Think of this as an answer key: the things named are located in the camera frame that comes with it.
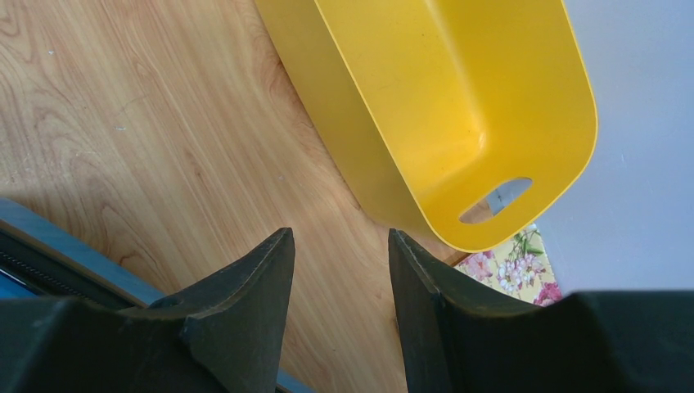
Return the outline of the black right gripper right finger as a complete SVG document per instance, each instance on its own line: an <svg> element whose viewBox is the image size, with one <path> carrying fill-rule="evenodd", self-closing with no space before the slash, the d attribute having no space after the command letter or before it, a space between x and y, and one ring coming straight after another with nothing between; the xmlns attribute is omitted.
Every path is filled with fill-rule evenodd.
<svg viewBox="0 0 694 393"><path fill-rule="evenodd" d="M580 291L542 307L389 233L411 392L690 392L691 291Z"/></svg>

